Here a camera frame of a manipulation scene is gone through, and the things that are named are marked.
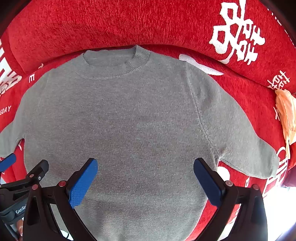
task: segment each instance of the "crew neck collar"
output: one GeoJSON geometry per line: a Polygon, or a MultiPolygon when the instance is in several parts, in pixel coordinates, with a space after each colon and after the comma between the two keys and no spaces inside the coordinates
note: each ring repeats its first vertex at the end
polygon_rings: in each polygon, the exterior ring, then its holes
{"type": "Polygon", "coordinates": [[[73,59],[72,65],[76,73],[85,79],[103,80],[119,78],[144,66],[150,58],[150,53],[150,51],[138,45],[130,49],[121,50],[88,50],[85,53],[79,55],[77,58],[73,59]],[[110,57],[114,58],[116,55],[127,55],[131,56],[131,58],[121,64],[118,64],[117,62],[117,65],[115,66],[104,65],[104,59],[110,57]],[[91,58],[97,59],[97,66],[90,65],[87,62],[87,60],[91,58]]]}

